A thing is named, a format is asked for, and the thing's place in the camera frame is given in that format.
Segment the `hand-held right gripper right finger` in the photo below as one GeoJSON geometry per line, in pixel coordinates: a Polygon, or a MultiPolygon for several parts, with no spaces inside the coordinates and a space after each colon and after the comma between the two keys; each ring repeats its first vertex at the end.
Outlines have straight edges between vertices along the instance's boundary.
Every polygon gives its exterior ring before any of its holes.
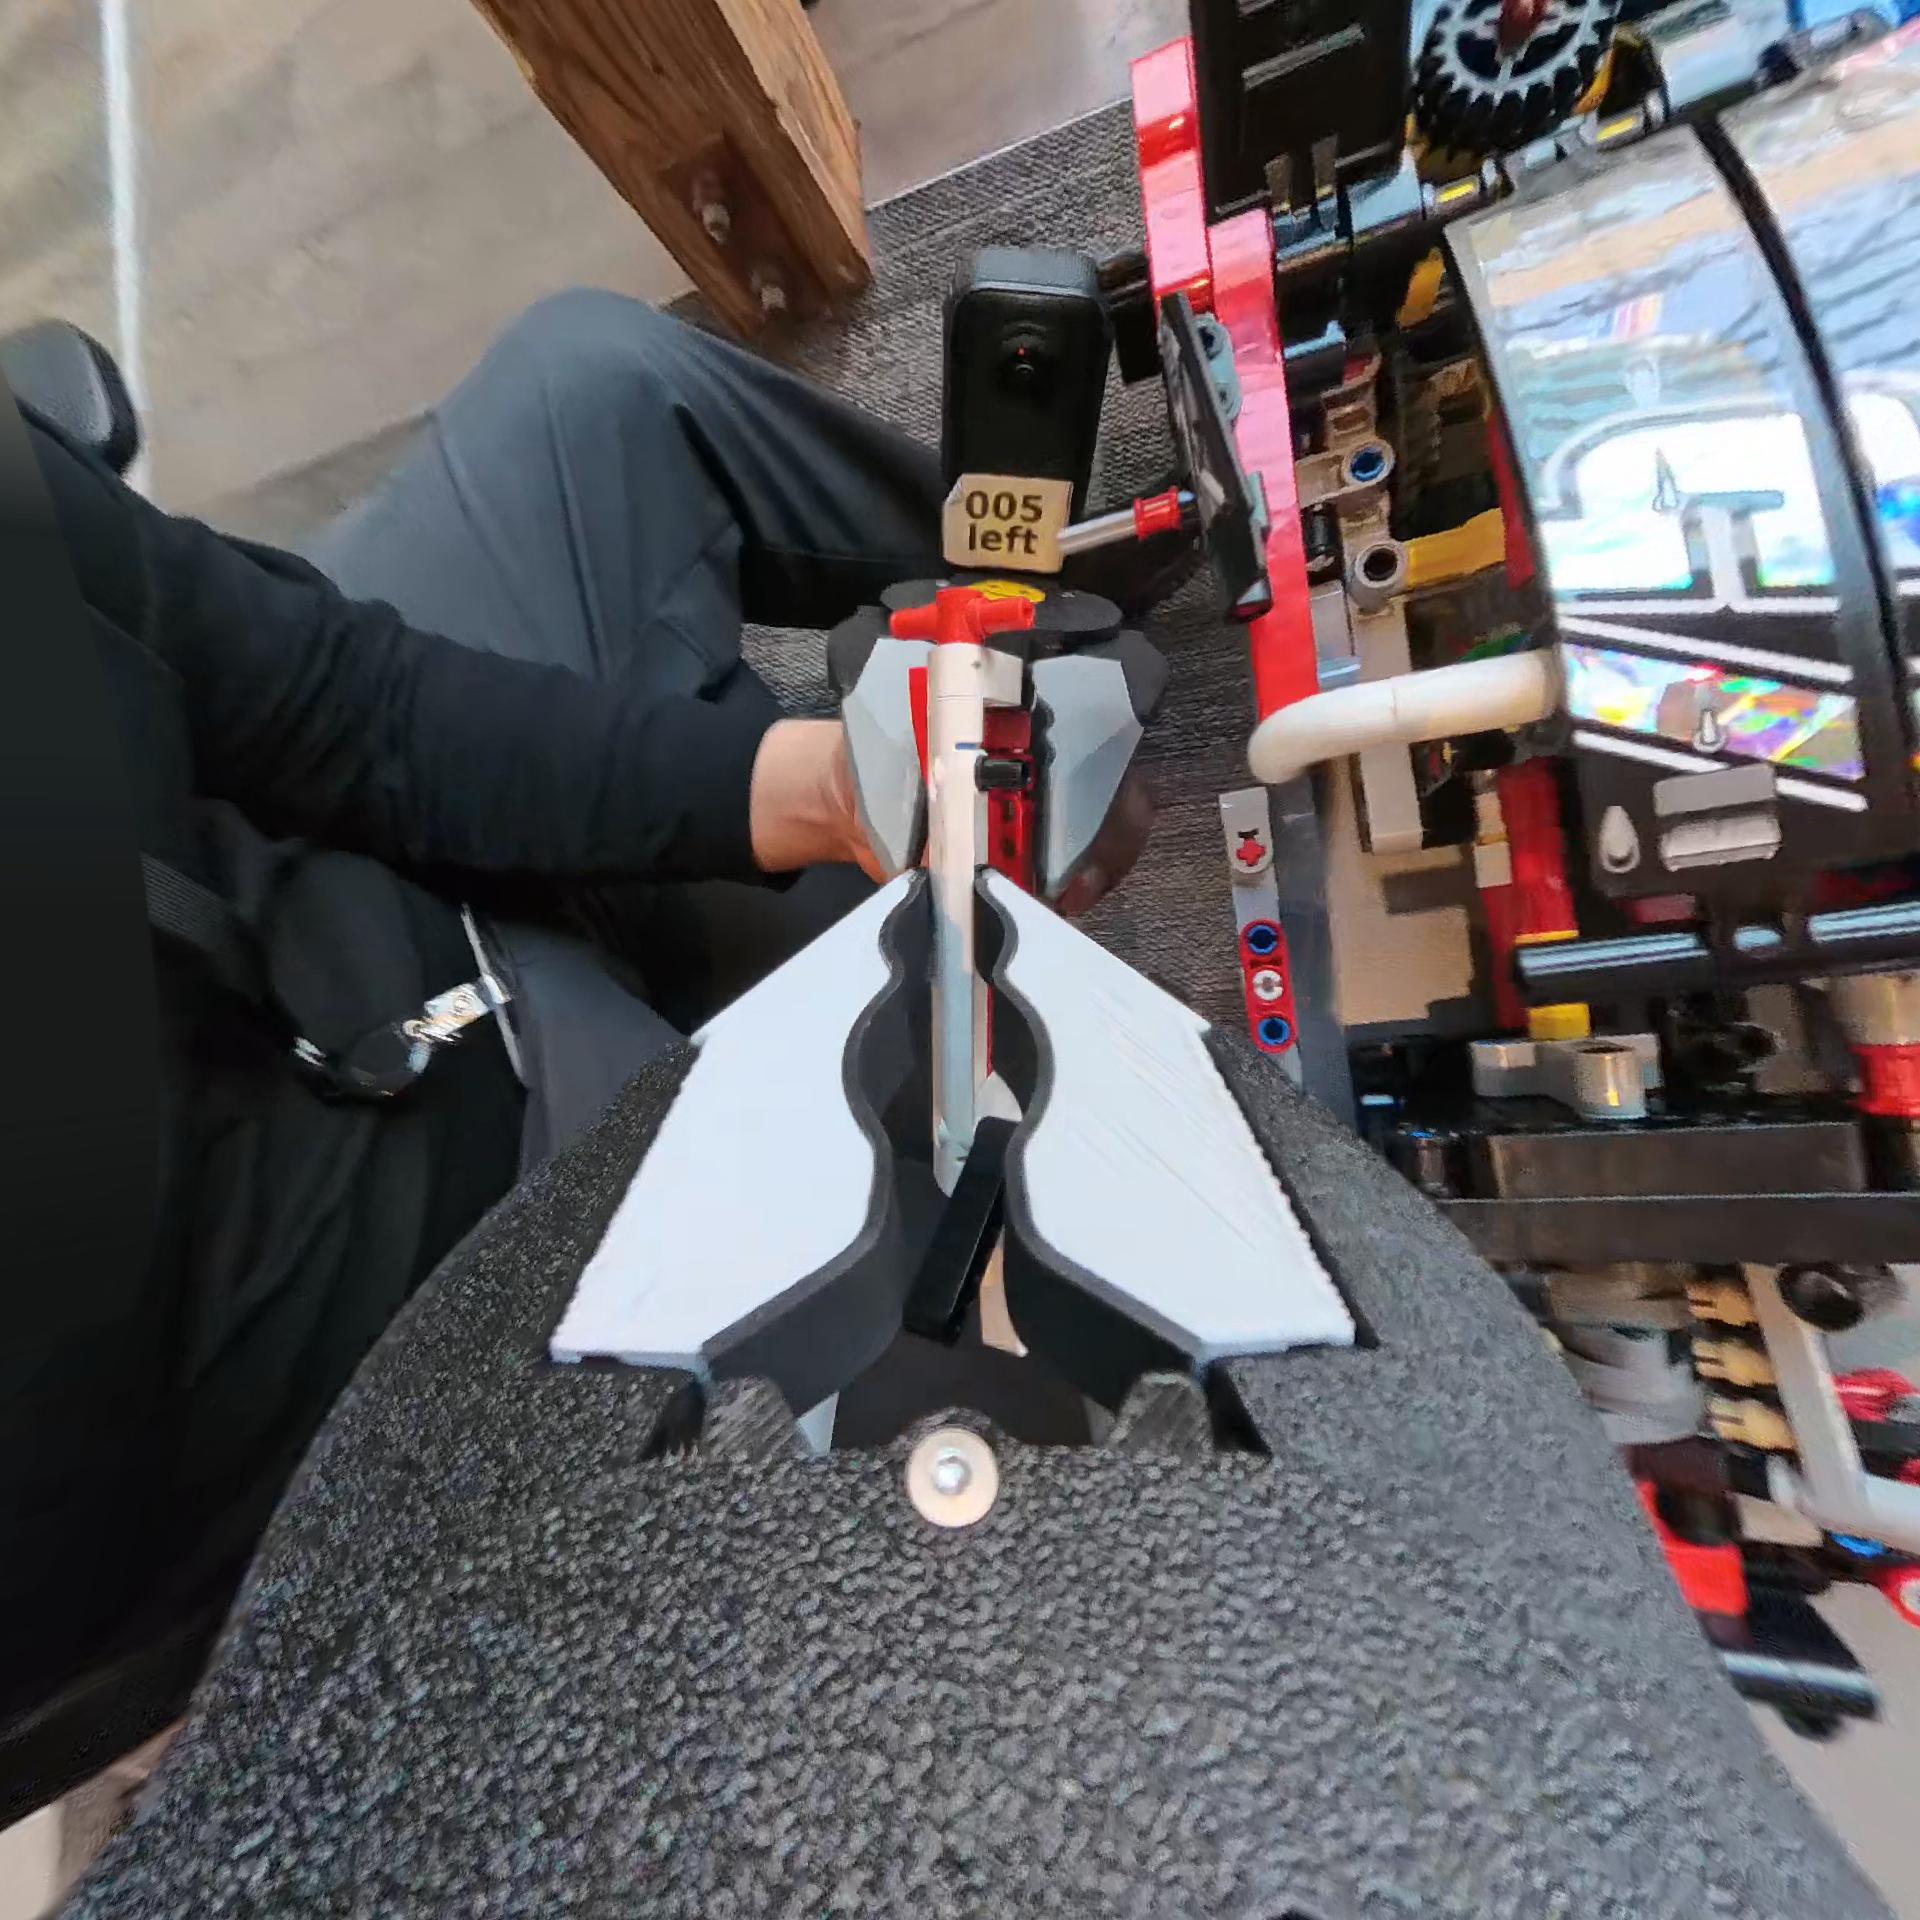
{"type": "Polygon", "coordinates": [[[1066,927],[1007,876],[996,1005],[1033,1041],[1007,1147],[1007,1276],[1053,1276],[1185,1361],[1352,1351],[1270,1152],[1209,1053],[1209,1017],[1066,927]]]}

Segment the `red white brick subassembly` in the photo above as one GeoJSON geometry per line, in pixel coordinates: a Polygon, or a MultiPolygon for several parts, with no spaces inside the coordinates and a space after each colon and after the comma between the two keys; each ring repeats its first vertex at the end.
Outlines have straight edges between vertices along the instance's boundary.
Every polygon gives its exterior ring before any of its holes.
{"type": "Polygon", "coordinates": [[[935,1186],[967,1179],[996,1217],[996,1166],[1021,1106],[990,1077],[990,982],[976,970],[976,876],[1033,877],[1033,689],[1028,644],[1039,585],[967,579],[889,618],[902,718],[925,774],[926,876],[926,1147],[935,1186]]]}

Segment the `wooden post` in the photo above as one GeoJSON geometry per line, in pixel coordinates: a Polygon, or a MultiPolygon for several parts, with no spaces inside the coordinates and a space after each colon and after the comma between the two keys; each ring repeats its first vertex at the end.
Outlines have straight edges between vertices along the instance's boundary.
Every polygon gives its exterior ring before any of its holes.
{"type": "Polygon", "coordinates": [[[732,334],[863,301],[860,119],[804,0],[478,0],[732,334]]]}

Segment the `person's left forearm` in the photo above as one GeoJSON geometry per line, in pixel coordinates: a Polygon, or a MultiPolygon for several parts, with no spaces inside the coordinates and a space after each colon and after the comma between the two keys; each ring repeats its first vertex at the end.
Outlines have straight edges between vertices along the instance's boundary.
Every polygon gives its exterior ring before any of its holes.
{"type": "Polygon", "coordinates": [[[294,561],[123,491],[199,781],[386,863],[760,877],[760,718],[422,638],[294,561]]]}

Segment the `person's grey trousers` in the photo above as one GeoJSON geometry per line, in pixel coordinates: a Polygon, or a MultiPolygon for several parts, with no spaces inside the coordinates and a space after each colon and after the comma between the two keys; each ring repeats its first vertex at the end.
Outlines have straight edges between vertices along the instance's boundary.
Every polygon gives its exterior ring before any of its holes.
{"type": "MultiPolygon", "coordinates": [[[[850,399],[620,295],[538,301],[314,565],[422,638],[791,718],[741,627],[935,570],[941,471],[850,399]]],[[[454,876],[502,917],[521,1077],[620,1092],[876,877],[454,876]]]]}

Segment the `person's left hand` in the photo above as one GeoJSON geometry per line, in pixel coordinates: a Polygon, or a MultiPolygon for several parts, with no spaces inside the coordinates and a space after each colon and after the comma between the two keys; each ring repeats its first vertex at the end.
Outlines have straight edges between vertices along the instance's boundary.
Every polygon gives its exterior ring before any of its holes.
{"type": "Polygon", "coordinates": [[[895,877],[863,841],[835,718],[772,718],[757,748],[746,841],[760,876],[860,863],[895,877]]]}

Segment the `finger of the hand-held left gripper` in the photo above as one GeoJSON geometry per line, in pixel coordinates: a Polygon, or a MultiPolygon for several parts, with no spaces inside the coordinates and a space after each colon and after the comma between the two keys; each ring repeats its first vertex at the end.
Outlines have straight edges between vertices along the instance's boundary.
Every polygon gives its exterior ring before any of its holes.
{"type": "Polygon", "coordinates": [[[926,644],[876,638],[850,689],[835,702],[850,813],[882,877],[925,863],[926,766],[925,766],[926,644]]]}
{"type": "Polygon", "coordinates": [[[1033,718],[1039,718],[1033,892],[1066,892],[1082,876],[1113,892],[1152,841],[1152,798],[1132,774],[1145,718],[1127,665],[1039,658],[1033,718]]]}

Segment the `black badge reel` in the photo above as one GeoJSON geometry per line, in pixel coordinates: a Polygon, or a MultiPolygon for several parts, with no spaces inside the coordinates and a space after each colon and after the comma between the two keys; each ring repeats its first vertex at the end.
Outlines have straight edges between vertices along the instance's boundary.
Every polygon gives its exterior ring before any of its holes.
{"type": "Polygon", "coordinates": [[[294,1067],[321,1106],[402,1106],[422,1077],[435,1067],[435,1041],[415,1035],[415,1017],[369,1030],[351,1046],[294,1041],[294,1067]]]}

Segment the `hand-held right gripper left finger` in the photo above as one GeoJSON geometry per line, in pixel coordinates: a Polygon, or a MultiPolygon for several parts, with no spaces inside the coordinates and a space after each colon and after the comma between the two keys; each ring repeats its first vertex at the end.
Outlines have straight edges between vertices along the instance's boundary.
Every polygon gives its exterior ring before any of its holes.
{"type": "Polygon", "coordinates": [[[554,1361],[850,1381],[916,1288],[889,1108],[916,1081],[926,876],[889,877],[697,1030],[554,1361]]]}

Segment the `toy brick race car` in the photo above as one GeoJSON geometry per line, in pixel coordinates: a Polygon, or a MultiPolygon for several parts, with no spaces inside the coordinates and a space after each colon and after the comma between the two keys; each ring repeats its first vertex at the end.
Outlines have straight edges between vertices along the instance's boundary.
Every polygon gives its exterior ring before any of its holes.
{"type": "Polygon", "coordinates": [[[1515,1288],[1735,1689],[1914,1624],[1914,6],[1185,6],[1101,266],[1252,622],[1252,1041],[1515,1288]]]}

